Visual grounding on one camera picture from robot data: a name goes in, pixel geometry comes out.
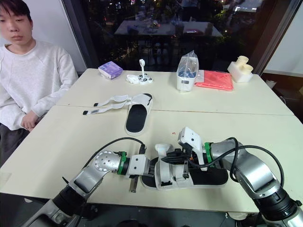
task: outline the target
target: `purple box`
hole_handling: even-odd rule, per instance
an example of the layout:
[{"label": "purple box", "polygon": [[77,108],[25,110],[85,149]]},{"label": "purple box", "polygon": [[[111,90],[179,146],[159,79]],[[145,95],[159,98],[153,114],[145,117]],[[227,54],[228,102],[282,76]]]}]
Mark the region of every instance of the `purple box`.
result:
[{"label": "purple box", "polygon": [[123,69],[114,62],[109,61],[98,67],[100,73],[107,79],[114,79],[122,73]]}]

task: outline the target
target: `green ring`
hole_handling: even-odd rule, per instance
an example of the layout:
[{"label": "green ring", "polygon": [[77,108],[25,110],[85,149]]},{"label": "green ring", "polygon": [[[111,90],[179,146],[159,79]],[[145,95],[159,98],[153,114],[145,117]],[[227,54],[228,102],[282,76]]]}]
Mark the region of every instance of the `green ring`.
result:
[{"label": "green ring", "polygon": [[125,161],[126,161],[126,152],[122,151],[121,161],[120,161],[120,165],[119,165],[119,169],[118,169],[118,173],[117,174],[121,175],[122,170],[123,170],[123,165],[124,165]]},{"label": "green ring", "polygon": [[207,161],[208,161],[208,163],[210,163],[213,160],[212,155],[210,154],[210,143],[205,143],[204,147],[205,147],[205,150],[206,150]]}]

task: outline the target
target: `table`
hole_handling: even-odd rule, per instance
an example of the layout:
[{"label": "table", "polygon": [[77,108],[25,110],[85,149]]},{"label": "table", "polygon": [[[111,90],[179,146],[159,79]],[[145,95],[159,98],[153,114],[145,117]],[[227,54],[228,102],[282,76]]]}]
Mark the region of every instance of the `table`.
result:
[{"label": "table", "polygon": [[114,95],[150,93],[154,99],[152,110],[293,115],[258,75],[249,83],[234,83],[232,92],[194,87],[191,92],[181,93],[176,89],[175,72],[148,72],[154,82],[147,85],[126,82],[127,74],[141,72],[123,71],[114,80],[107,80],[98,70],[88,69],[57,104],[92,107]]},{"label": "table", "polygon": [[[178,133],[188,126],[203,142],[218,142],[236,137],[244,145],[269,149],[285,171],[285,189],[296,200],[303,200],[303,182],[297,180],[297,163],[302,160],[303,125],[254,75],[247,84],[234,84],[225,92],[194,87],[189,93],[176,90],[175,72],[149,72],[154,82],[145,86],[125,81],[124,71],[115,80],[88,69],[66,95],[53,106],[0,169],[0,192],[28,197],[53,198],[72,179],[89,157],[106,143],[127,136],[124,126],[127,109],[82,115],[93,110],[95,102],[112,95],[131,96],[151,93],[154,105],[145,132],[137,138],[146,146],[148,158],[157,156],[156,143],[179,147]],[[120,141],[112,151],[137,154],[139,144]],[[263,160],[279,178],[278,168],[262,151],[249,150]],[[152,191],[139,182],[137,193],[129,192],[130,180],[107,174],[89,198],[92,203],[148,206],[171,209],[257,212],[257,208],[238,183],[228,180],[220,189],[183,189]]]},{"label": "table", "polygon": [[[53,198],[72,179],[88,158],[104,144],[126,136],[127,110],[111,110],[84,116],[87,107],[54,106],[0,169],[0,192],[29,197]],[[259,145],[272,151],[285,171],[285,189],[303,200],[303,182],[298,181],[298,164],[303,159],[303,125],[291,115],[199,113],[151,111],[146,132],[136,138],[147,146],[146,155],[156,157],[156,143],[178,147],[178,132],[188,126],[203,142],[217,142],[234,136],[244,145]],[[108,147],[136,154],[139,144],[121,141]],[[273,170],[274,161],[262,151],[250,150]],[[107,174],[89,202],[161,207],[171,209],[257,212],[253,201],[238,183],[228,180],[220,189],[152,191],[138,183],[129,192],[130,179]]]},{"label": "table", "polygon": [[[198,29],[205,32],[209,22],[182,21],[184,24],[183,33],[187,30]],[[175,35],[175,27],[172,24],[160,24],[158,28],[148,28],[147,22],[137,20],[124,20],[115,35],[129,35],[127,27],[130,26],[138,31],[138,35]],[[222,34],[213,26],[211,36],[222,37]]]}]

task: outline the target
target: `pink cloth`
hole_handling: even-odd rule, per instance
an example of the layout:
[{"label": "pink cloth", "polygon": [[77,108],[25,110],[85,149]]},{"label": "pink cloth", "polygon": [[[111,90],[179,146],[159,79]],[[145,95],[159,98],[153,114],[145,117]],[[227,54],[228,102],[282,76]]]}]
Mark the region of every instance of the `pink cloth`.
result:
[{"label": "pink cloth", "polygon": [[195,86],[232,91],[232,76],[227,72],[204,70],[204,82],[197,82]]}]

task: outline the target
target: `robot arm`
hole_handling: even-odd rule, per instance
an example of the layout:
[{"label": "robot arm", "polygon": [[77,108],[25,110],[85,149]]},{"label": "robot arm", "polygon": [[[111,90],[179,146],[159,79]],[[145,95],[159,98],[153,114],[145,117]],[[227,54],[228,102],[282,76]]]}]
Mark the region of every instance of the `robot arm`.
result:
[{"label": "robot arm", "polygon": [[[216,159],[234,147],[233,140],[212,143],[211,158]],[[234,152],[222,158],[215,167],[231,170],[233,158]],[[253,199],[268,226],[303,226],[303,212],[298,207],[300,202],[289,197],[264,162],[246,149],[240,149],[233,173],[245,192]]]},{"label": "robot arm", "polygon": [[[222,157],[226,151],[235,148],[235,141],[225,140],[211,143],[205,149],[199,135],[187,127],[179,134],[178,143],[184,152],[182,154],[178,152],[177,156],[162,158],[162,161],[173,165],[184,164],[184,178],[188,178],[189,163],[206,171],[207,164]],[[215,167],[231,171],[234,166],[235,178],[253,199],[267,225],[272,227],[303,226],[303,212],[298,207],[299,202],[289,197],[265,163],[247,152],[244,147],[239,148],[235,163],[235,152],[230,152],[220,161],[216,161]],[[193,153],[197,157],[197,163],[194,163],[192,159]],[[75,212],[86,203],[89,196],[101,184],[105,174],[109,172],[129,176],[152,176],[153,166],[141,152],[139,155],[128,158],[125,152],[101,150],[53,200],[49,200],[23,227],[73,226],[77,219]]]},{"label": "robot arm", "polygon": [[144,154],[129,158],[125,152],[116,154],[102,150],[54,199],[49,200],[22,227],[74,226],[79,218],[74,214],[86,203],[107,173],[152,176],[152,170],[150,161]]},{"label": "robot arm", "polygon": [[[198,135],[185,127],[179,135],[179,144],[185,150],[187,163],[205,170],[208,163],[218,160],[214,167],[231,171],[235,152],[226,151],[235,149],[234,140],[225,140],[219,143],[207,143],[205,147],[198,147],[195,141],[201,141]],[[303,212],[299,208],[301,203],[292,200],[280,185],[268,166],[256,156],[240,147],[236,158],[233,174],[245,192],[253,199],[268,226],[299,227],[303,226]],[[198,164],[193,163],[192,152],[198,157]]]}]

